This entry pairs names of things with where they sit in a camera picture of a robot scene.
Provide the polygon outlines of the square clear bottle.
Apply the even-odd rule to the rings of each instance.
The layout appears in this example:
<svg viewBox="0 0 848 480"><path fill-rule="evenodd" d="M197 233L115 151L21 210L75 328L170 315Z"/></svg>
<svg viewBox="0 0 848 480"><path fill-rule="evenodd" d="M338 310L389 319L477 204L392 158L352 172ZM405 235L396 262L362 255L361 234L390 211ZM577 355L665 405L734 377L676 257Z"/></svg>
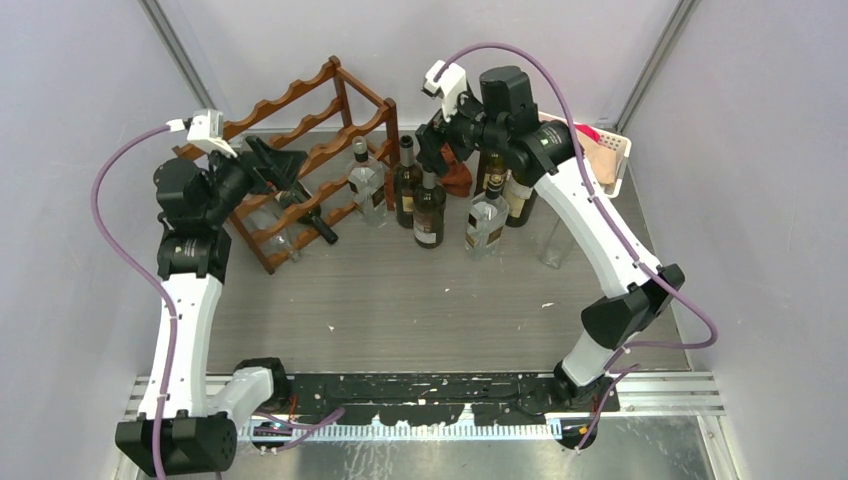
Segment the square clear bottle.
<svg viewBox="0 0 848 480"><path fill-rule="evenodd" d="M366 225L379 228L385 224L388 212L384 165L371 153L365 137L355 137L351 147L354 157L347 183L355 209Z"/></svg>

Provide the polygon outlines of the clear bottle gold cap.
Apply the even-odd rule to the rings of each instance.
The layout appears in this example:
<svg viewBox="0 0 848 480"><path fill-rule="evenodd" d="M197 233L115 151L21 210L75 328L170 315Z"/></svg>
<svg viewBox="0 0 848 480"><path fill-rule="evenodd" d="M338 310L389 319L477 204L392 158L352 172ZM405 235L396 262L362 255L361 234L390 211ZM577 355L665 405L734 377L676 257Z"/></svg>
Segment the clear bottle gold cap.
<svg viewBox="0 0 848 480"><path fill-rule="evenodd" d="M492 174L484 192L472 199L465 248L474 260L487 258L497 251L509 214L509 206L502 196L504 184L503 174Z"/></svg>

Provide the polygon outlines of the dark wine bottle cream label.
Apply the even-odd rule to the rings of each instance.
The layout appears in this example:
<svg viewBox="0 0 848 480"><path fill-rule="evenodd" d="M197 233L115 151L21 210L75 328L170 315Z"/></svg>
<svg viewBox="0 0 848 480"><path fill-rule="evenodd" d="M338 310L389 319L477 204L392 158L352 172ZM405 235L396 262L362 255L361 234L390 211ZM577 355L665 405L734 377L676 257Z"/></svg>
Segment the dark wine bottle cream label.
<svg viewBox="0 0 848 480"><path fill-rule="evenodd" d="M525 185L520 175L516 176L510 171L502 196L509 206L506 225L513 228L524 226L532 214L538 198L537 192L532 186Z"/></svg>

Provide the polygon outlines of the clear bottle front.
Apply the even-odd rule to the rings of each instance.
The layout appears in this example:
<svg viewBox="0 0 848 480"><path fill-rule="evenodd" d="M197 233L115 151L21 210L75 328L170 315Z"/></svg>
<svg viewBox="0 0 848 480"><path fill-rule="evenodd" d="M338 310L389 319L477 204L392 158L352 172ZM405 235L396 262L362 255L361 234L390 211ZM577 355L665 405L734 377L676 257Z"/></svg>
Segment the clear bottle front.
<svg viewBox="0 0 848 480"><path fill-rule="evenodd" d="M538 259L549 268L559 269L576 245L576 240L565 222L557 218L543 238Z"/></svg>

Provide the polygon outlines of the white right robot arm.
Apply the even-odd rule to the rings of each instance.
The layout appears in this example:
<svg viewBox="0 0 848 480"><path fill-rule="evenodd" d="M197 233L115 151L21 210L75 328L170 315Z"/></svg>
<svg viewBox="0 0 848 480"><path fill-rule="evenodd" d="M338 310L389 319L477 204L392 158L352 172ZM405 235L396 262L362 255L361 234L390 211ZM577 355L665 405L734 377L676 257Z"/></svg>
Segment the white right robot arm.
<svg viewBox="0 0 848 480"><path fill-rule="evenodd" d="M582 311L584 331L553 371L556 400L577 411L592 400L594 385L621 350L676 297L685 276L674 264L661 265L627 228L601 192L571 119L540 120L525 72L493 68L481 75L480 86L476 98L465 70L442 60L425 74L423 92L442 105L416 131L420 187L434 189L447 173L444 145L459 160L473 151L498 153L569 228L605 294Z"/></svg>

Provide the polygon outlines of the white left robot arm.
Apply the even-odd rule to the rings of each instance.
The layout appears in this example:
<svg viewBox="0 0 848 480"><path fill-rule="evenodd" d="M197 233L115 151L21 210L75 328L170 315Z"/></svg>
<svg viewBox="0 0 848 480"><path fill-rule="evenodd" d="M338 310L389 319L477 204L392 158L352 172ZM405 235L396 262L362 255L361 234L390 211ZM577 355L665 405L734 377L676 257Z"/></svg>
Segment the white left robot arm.
<svg viewBox="0 0 848 480"><path fill-rule="evenodd" d="M214 152L208 168L173 158L153 175L164 228L153 280L163 301L161 322L138 412L115 433L118 449L150 477L228 470L237 433L253 413L277 413L290 403L292 388L278 358L241 361L214 397L206 374L231 247L223 225L247 196L291 186L307 157L297 150Z"/></svg>

